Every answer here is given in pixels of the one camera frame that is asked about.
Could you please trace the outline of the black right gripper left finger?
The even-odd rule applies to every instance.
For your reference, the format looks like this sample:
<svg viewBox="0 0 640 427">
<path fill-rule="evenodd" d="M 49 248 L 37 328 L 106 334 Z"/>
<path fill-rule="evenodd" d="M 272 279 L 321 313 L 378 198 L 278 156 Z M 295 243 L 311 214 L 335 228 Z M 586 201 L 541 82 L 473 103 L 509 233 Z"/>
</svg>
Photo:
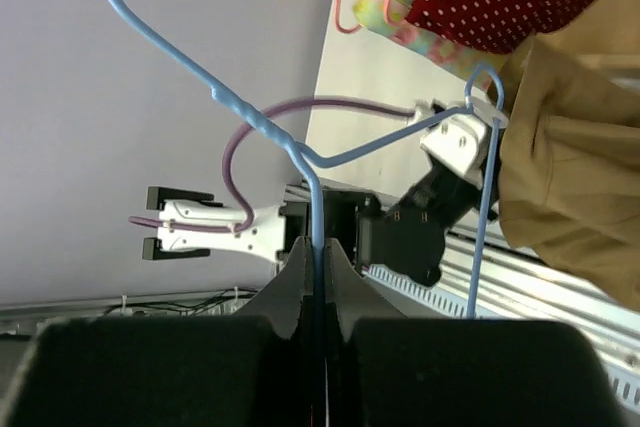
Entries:
<svg viewBox="0 0 640 427">
<path fill-rule="evenodd" d="M 1 403 L 5 426 L 308 426 L 307 239 L 231 315 L 47 325 Z"/>
</svg>

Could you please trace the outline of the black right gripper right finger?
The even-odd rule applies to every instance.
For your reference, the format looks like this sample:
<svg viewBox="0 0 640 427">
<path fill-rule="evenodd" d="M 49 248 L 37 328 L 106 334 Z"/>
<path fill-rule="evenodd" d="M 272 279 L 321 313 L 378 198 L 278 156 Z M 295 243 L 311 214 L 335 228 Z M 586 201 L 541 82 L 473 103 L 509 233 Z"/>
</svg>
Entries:
<svg viewBox="0 0 640 427">
<path fill-rule="evenodd" d="M 544 320 L 408 317 L 323 255 L 332 426 L 621 426 L 587 338 Z"/>
</svg>

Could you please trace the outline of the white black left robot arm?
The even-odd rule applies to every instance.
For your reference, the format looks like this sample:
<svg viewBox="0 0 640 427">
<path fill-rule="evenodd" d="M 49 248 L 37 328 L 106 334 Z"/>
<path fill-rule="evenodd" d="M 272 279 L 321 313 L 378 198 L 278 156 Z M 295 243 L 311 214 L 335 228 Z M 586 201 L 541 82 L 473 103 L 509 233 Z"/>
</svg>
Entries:
<svg viewBox="0 0 640 427">
<path fill-rule="evenodd" d="M 426 287 L 442 276 L 445 235 L 472 209 L 481 206 L 481 189 L 443 167 L 435 167 L 391 207 L 366 191 L 326 189 L 324 228 L 358 271 L 383 265 Z M 151 187 L 147 207 L 155 219 L 137 222 L 155 229 L 143 242 L 148 261 L 204 258 L 214 250 L 247 253 L 284 263 L 297 238 L 311 233 L 309 201 L 285 201 L 260 208 L 245 230 L 243 212 L 213 195 Z"/>
</svg>

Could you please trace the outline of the tan brown skirt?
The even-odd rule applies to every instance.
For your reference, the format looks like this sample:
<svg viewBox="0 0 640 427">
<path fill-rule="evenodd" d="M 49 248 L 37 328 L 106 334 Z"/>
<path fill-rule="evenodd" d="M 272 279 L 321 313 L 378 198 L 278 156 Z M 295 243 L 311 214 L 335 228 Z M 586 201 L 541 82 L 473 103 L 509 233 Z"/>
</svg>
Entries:
<svg viewBox="0 0 640 427">
<path fill-rule="evenodd" d="M 514 248 L 639 307 L 639 93 L 581 54 L 639 50 L 639 0 L 598 0 L 501 68 L 499 223 Z"/>
</svg>

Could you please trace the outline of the blue wire hanger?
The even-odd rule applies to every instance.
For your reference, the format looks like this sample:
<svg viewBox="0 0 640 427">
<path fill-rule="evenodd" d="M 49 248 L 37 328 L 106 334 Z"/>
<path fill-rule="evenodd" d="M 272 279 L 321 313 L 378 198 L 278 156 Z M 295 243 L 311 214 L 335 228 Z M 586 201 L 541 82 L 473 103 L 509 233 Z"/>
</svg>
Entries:
<svg viewBox="0 0 640 427">
<path fill-rule="evenodd" d="M 405 127 L 399 131 L 387 134 L 367 144 L 363 144 L 350 151 L 338 154 L 333 157 L 322 157 L 313 149 L 303 143 L 299 143 L 285 130 L 277 126 L 266 115 L 257 110 L 253 105 L 245 102 L 226 84 L 221 82 L 204 67 L 199 65 L 152 27 L 139 18 L 124 2 L 124 0 L 108 0 L 114 10 L 125 20 L 132 28 L 137 30 L 152 44 L 161 51 L 171 57 L 173 60 L 181 64 L 191 74 L 201 80 L 211 91 L 212 99 L 228 108 L 238 116 L 240 116 L 251 127 L 261 132 L 262 135 L 270 139 L 278 147 L 287 152 L 296 169 L 306 179 L 311 193 L 311 211 L 312 211 L 312 228 L 311 240 L 314 251 L 314 268 L 316 274 L 322 274 L 324 267 L 321 265 L 323 260 L 322 249 L 325 243 L 324 234 L 324 201 L 322 195 L 322 187 L 320 180 L 314 169 L 316 167 L 329 168 L 340 166 L 359 159 L 369 153 L 372 153 L 382 147 L 390 145 L 401 140 L 420 127 L 432 127 L 437 122 L 443 121 L 454 114 L 475 115 L 481 119 L 487 126 L 492 128 L 491 138 L 488 148 L 488 165 L 486 169 L 484 187 L 482 190 L 481 204 L 479 209 L 480 225 L 475 244 L 475 253 L 473 256 L 471 282 L 466 307 L 466 316 L 468 318 L 476 317 L 476 301 L 478 293 L 478 283 L 480 278 L 481 259 L 484 248 L 484 239 L 486 231 L 486 223 L 488 219 L 488 211 L 490 209 L 490 193 L 493 184 L 494 165 L 497 157 L 497 144 L 499 131 L 507 125 L 506 117 L 501 112 L 504 104 L 504 88 L 495 70 L 486 64 L 480 64 L 476 67 L 471 77 L 476 78 L 480 72 L 485 71 L 492 78 L 494 85 L 498 90 L 498 101 L 496 106 L 492 106 L 484 101 L 477 101 L 471 95 L 472 83 L 465 85 L 465 105 L 463 107 L 450 108 L 442 113 L 436 114 L 418 124 Z"/>
</svg>

